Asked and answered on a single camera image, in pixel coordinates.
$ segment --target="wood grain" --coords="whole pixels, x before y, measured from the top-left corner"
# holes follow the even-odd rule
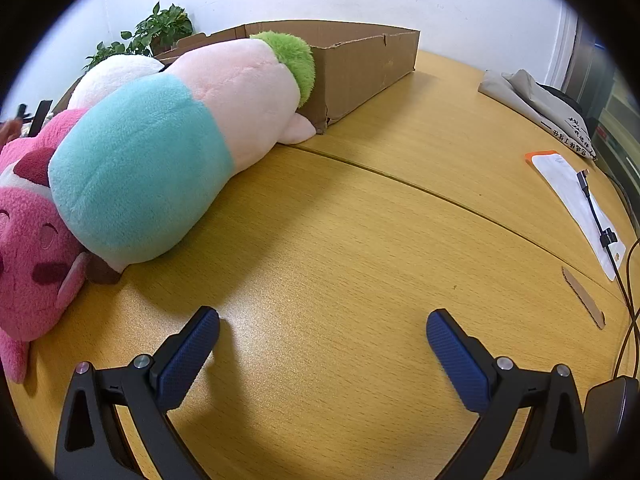
[[[578,224],[524,155],[556,150],[576,171],[589,168],[591,192],[628,249],[636,236],[613,185],[593,162],[478,93],[481,80],[480,70],[419,52],[416,72],[302,148],[380,171],[486,216],[622,299]],[[640,276],[640,265],[632,269]]]
[[[117,285],[85,286],[34,343],[12,396],[52,463],[74,365],[126,364],[209,304],[223,320],[220,341],[170,416],[213,478],[433,478],[475,416],[428,346],[431,310],[446,307],[521,367],[566,363],[582,400],[609,378],[624,308],[572,268],[607,317],[598,330],[561,267],[548,251],[428,193],[277,146],[233,178],[174,249],[129,267]]]

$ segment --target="potted plant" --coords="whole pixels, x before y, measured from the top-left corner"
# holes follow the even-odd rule
[[[93,56],[87,56],[91,61],[84,68],[91,70],[102,60],[114,54],[157,56],[170,50],[176,41],[191,34],[193,34],[193,25],[182,7],[171,4],[168,9],[160,10],[160,2],[158,2],[152,14],[136,25],[133,34],[128,30],[120,33],[123,40],[131,40],[126,47],[119,41],[114,41],[108,46],[101,41],[96,45],[97,52]]]

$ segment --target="folded gray fabric bag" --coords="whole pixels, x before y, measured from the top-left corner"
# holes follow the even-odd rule
[[[582,117],[538,85],[526,70],[515,74],[488,70],[478,91],[536,123],[578,155],[596,159]]]

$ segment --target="light pink plush body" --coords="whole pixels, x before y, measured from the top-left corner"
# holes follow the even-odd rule
[[[85,110],[57,115],[0,152],[0,358],[22,382],[29,342],[47,333],[84,283],[88,253],[51,200],[47,166]]]
[[[236,173],[263,158],[276,142],[295,144],[316,133],[296,113],[300,90],[263,40],[225,41],[191,50],[167,70],[215,118]]]

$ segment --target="white wall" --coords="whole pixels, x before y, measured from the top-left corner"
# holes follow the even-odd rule
[[[77,0],[60,17],[22,67],[2,104],[2,120],[15,115],[25,103],[35,113],[38,103],[53,99],[53,105],[82,75],[86,56],[111,37],[105,0]]]
[[[59,98],[80,75],[82,60],[93,53],[95,44],[118,40],[121,30],[133,30],[156,1],[83,0],[84,4],[77,4],[30,60],[12,92],[10,108],[18,102],[33,106],[31,102],[37,104],[41,98]],[[423,50],[484,70],[514,72],[525,68],[536,80],[558,86],[575,35],[575,21],[561,0],[160,1],[163,8],[171,3],[185,7],[195,30],[206,33],[240,23],[293,18],[417,28]],[[38,75],[52,66],[52,77],[42,82]]]

